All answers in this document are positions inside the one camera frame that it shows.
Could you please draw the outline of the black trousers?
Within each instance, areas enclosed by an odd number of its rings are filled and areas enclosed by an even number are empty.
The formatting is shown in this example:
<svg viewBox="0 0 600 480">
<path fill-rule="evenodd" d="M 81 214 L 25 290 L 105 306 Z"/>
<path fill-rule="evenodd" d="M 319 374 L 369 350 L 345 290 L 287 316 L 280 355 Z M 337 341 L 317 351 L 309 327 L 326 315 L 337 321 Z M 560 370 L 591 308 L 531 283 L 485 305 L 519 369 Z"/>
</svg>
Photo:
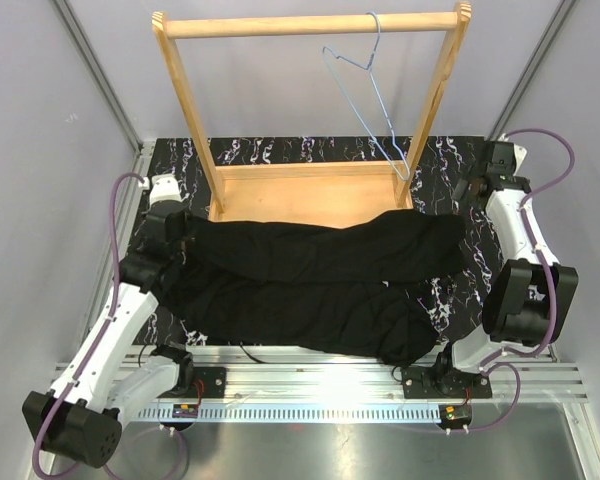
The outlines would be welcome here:
<svg viewBox="0 0 600 480">
<path fill-rule="evenodd" d="M 391 210 L 347 228 L 197 219 L 159 303 L 229 342 L 300 346 L 408 366 L 438 335 L 422 283 L 460 273 L 462 217 Z"/>
</svg>

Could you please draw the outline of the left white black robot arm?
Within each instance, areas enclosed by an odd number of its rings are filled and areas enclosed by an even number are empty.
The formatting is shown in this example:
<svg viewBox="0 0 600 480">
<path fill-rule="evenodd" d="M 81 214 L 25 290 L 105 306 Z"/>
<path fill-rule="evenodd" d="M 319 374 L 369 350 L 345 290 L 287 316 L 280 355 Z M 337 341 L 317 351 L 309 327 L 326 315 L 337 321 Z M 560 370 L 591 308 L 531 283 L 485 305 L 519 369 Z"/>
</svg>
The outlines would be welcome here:
<svg viewBox="0 0 600 480">
<path fill-rule="evenodd" d="M 183 397 L 193 390 L 192 356 L 178 346 L 156 347 L 137 370 L 115 379 L 137 332 L 184 267 L 192 220 L 180 201 L 149 208 L 141 244 L 120 261 L 105 307 L 76 356 L 47 392 L 32 391 L 23 403 L 36 454 L 100 468 L 145 406 L 162 394 Z"/>
</svg>

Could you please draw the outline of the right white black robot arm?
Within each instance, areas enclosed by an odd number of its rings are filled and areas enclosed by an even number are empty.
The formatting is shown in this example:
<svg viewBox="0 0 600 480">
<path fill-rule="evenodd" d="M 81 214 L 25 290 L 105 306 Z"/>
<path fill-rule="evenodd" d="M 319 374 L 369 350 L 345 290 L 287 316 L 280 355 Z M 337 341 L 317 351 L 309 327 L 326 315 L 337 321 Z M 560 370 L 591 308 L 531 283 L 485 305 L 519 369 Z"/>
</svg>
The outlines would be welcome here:
<svg viewBox="0 0 600 480">
<path fill-rule="evenodd" d="M 533 358 L 559 337 L 579 277 L 545 241 L 533 208 L 534 190 L 518 174 L 525 150 L 489 141 L 455 196 L 483 207 L 498 237 L 504 264 L 483 303 L 480 327 L 452 342 L 431 368 L 445 397 L 488 382 L 488 370 L 509 355 Z"/>
</svg>

